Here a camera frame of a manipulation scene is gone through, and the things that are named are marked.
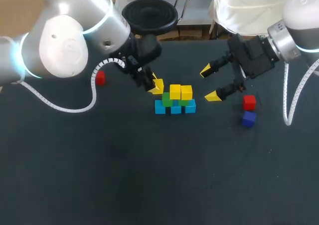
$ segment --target red block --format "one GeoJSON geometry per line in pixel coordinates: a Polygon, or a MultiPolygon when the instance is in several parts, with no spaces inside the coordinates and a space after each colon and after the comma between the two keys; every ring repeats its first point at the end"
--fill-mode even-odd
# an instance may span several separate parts
{"type": "Polygon", "coordinates": [[[104,71],[98,71],[95,78],[95,83],[97,86],[105,85],[105,73],[104,71]]]}
{"type": "Polygon", "coordinates": [[[245,95],[243,100],[243,107],[245,111],[252,111],[256,108],[256,98],[254,95],[245,95]]]}

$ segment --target stool seat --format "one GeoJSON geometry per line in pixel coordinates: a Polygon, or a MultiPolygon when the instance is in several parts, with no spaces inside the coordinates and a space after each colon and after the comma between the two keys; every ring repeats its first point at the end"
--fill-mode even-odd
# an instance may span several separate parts
{"type": "Polygon", "coordinates": [[[135,0],[122,11],[134,34],[160,35],[172,31],[178,23],[175,7],[164,0],[135,0]]]}

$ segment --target white cloth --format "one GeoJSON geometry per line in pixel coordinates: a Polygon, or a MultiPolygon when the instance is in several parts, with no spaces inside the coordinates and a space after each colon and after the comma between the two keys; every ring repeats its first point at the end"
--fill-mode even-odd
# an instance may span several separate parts
{"type": "Polygon", "coordinates": [[[267,28],[282,19],[286,0],[213,0],[213,20],[232,33],[266,35],[267,28]]]}

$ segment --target blue block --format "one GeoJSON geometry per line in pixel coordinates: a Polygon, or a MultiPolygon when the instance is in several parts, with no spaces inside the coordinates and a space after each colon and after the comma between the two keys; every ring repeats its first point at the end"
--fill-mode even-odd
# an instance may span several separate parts
{"type": "Polygon", "coordinates": [[[178,105],[178,100],[173,101],[173,106],[170,108],[171,114],[181,114],[181,106],[178,105]]]}
{"type": "Polygon", "coordinates": [[[192,99],[189,101],[188,106],[185,107],[185,113],[186,114],[193,114],[196,112],[196,103],[195,100],[192,99]]]}
{"type": "Polygon", "coordinates": [[[254,127],[255,121],[256,121],[256,114],[253,112],[246,111],[241,124],[245,127],[252,128],[254,127]]]}
{"type": "Polygon", "coordinates": [[[161,100],[155,100],[155,113],[156,114],[165,114],[166,110],[163,106],[163,102],[161,100]]]}

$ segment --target cable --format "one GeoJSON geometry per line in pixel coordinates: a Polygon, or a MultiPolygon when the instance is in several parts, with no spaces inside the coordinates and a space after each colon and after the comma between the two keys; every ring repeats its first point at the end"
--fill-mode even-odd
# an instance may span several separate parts
{"type": "Polygon", "coordinates": [[[294,94],[294,97],[293,97],[293,101],[292,101],[291,106],[290,106],[289,115],[287,117],[287,88],[288,88],[289,64],[285,63],[283,116],[284,116],[284,122],[285,122],[285,124],[287,126],[290,126],[292,121],[293,121],[296,105],[297,105],[299,96],[301,94],[301,91],[302,91],[304,85],[306,84],[307,80],[309,79],[311,74],[315,71],[315,69],[317,69],[318,66],[319,66],[319,59],[315,63],[313,63],[312,66],[310,66],[308,71],[303,76],[302,80],[300,81],[300,83],[299,83],[299,85],[298,85],[298,87],[297,87],[297,89],[295,91],[295,94],[294,94]]]}
{"type": "Polygon", "coordinates": [[[33,93],[36,97],[38,97],[43,103],[45,103],[46,105],[50,106],[51,108],[53,109],[56,109],[56,110],[59,110],[59,111],[62,111],[62,112],[66,112],[66,113],[83,113],[83,112],[86,112],[90,109],[93,108],[93,106],[95,105],[96,103],[96,88],[95,88],[95,79],[96,79],[96,74],[97,72],[106,64],[108,63],[117,63],[119,64],[121,67],[124,67],[125,66],[125,63],[120,60],[120,59],[117,59],[117,58],[109,58],[109,59],[106,59],[104,61],[102,61],[101,63],[99,63],[95,69],[93,70],[93,73],[92,73],[92,76],[91,76],[91,87],[92,87],[92,101],[91,103],[83,108],[83,109],[66,109],[66,108],[62,108],[62,107],[59,107],[55,104],[52,104],[50,101],[48,101],[46,98],[44,98],[38,91],[36,91],[31,85],[25,83],[25,82],[21,82],[21,85],[23,85],[25,88],[27,88],[28,90],[31,91],[31,93],[33,93]]]}

